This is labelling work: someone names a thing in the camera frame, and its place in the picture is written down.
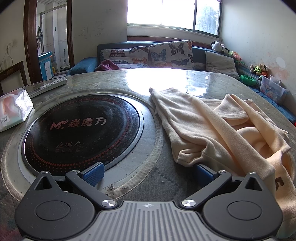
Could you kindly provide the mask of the cream sweatshirt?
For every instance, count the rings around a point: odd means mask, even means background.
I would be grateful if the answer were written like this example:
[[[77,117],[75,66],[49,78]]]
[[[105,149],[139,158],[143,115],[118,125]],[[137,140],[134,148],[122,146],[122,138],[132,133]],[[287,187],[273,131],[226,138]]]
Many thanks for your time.
[[[200,163],[234,175],[256,172],[283,212],[280,238],[295,233],[295,159],[289,134],[250,99],[208,99],[150,89],[176,163]]]

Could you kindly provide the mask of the black round induction cooktop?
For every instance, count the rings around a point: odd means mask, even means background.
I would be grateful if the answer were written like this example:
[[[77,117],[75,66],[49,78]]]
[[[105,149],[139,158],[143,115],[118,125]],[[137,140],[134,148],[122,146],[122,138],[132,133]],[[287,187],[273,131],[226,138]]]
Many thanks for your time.
[[[63,101],[27,129],[22,159],[37,175],[64,176],[101,162],[110,169],[135,147],[144,128],[142,111],[128,97],[93,94]]]

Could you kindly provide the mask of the tissue pack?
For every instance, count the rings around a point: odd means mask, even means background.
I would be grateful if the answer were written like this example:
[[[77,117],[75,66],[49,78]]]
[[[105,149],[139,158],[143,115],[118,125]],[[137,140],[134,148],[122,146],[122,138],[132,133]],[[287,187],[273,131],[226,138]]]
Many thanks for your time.
[[[3,132],[24,122],[33,107],[33,102],[27,90],[23,88],[16,89],[1,96],[0,131]]]

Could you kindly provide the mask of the grey remote control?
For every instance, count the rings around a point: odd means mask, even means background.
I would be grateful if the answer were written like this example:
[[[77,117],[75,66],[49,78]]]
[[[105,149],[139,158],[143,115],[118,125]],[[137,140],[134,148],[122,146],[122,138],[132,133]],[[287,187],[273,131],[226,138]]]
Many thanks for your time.
[[[54,79],[51,82],[48,82],[46,84],[41,85],[40,87],[37,87],[37,89],[32,90],[29,92],[29,97],[34,98],[36,96],[39,96],[45,92],[48,92],[50,90],[53,90],[57,87],[63,86],[67,84],[67,79],[65,77]]]

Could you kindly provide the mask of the clear plastic storage box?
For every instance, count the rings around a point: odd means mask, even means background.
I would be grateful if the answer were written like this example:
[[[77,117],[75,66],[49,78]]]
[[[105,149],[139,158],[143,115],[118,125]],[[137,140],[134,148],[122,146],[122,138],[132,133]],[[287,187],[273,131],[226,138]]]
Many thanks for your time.
[[[273,82],[262,75],[259,90],[277,104],[282,104],[285,100],[286,95],[288,94],[287,89],[281,87],[276,82]]]

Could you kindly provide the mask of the green bowl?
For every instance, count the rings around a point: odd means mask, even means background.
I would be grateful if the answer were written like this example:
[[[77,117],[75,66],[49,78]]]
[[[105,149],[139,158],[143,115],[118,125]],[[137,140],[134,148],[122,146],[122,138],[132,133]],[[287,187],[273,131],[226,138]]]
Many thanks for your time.
[[[254,86],[257,83],[256,79],[248,75],[240,75],[240,81],[247,86]]]

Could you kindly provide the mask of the small plush toys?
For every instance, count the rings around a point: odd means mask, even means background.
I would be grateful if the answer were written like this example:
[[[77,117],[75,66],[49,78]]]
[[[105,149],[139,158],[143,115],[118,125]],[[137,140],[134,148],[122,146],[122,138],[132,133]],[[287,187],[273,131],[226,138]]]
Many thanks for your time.
[[[269,67],[263,64],[259,65],[250,65],[250,72],[257,76],[263,75],[264,77],[268,77]]]

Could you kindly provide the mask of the grey cushion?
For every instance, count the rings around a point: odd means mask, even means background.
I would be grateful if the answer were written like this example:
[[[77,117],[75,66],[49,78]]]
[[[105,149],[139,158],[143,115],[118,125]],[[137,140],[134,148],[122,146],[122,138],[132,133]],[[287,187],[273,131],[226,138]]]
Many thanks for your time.
[[[205,51],[206,71],[228,75],[237,80],[240,79],[234,59],[214,52]]]

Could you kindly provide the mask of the blue cabinet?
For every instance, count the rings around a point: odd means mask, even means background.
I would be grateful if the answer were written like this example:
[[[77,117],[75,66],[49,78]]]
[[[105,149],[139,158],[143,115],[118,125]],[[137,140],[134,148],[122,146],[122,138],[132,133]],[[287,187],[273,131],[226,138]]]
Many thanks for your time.
[[[49,80],[54,76],[53,69],[52,69],[52,61],[51,61],[52,55],[53,55],[53,52],[49,51],[47,53],[43,53],[38,56],[43,80]]]

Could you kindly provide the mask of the panda plush toy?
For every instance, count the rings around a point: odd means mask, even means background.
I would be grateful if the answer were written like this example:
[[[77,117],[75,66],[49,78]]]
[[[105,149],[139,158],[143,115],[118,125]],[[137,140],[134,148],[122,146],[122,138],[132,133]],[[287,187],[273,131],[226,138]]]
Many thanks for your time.
[[[222,53],[222,54],[228,54],[229,50],[225,47],[224,44],[220,44],[218,41],[214,41],[211,43],[211,48],[213,51]]]

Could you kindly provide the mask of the blue sofa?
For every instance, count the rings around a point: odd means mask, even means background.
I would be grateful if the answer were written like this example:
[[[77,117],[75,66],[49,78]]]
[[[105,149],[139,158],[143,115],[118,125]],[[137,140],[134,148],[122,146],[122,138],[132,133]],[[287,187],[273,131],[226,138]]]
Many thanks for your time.
[[[238,60],[227,50],[217,52],[194,47],[192,41],[173,42],[121,42],[100,44],[97,57],[88,57],[72,67],[68,75],[106,70],[131,68],[174,68],[221,73],[233,77],[265,98],[289,121],[295,123],[295,115],[281,106],[287,90],[279,83],[261,75],[241,71]]]

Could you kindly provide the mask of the butterfly pillow right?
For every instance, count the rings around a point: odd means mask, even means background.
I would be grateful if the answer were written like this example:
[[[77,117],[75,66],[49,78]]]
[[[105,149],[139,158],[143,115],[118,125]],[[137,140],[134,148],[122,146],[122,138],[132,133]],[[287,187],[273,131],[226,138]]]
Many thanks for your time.
[[[155,68],[194,70],[191,40],[153,44],[149,52]]]

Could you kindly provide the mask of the butterfly pillow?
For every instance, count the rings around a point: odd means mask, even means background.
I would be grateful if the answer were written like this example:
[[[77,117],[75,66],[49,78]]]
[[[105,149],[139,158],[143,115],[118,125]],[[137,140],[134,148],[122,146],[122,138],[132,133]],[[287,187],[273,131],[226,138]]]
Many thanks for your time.
[[[120,69],[149,68],[149,48],[144,46],[129,49],[102,49],[100,62],[110,60]]]
[[[149,52],[155,68],[194,70],[191,40],[153,44]]]

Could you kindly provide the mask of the butterfly pillow left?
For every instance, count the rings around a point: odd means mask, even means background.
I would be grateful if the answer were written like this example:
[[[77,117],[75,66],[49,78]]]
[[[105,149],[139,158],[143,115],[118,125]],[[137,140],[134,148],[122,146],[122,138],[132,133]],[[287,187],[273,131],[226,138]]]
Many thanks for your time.
[[[100,62],[110,60],[120,69],[149,68],[149,48],[144,46],[129,49],[102,49]]]

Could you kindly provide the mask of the window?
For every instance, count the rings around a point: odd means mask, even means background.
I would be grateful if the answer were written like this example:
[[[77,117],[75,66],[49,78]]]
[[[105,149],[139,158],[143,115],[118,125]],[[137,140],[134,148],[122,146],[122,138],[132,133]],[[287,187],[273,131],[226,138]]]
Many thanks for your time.
[[[222,1],[128,1],[127,23],[172,27],[217,37]]]

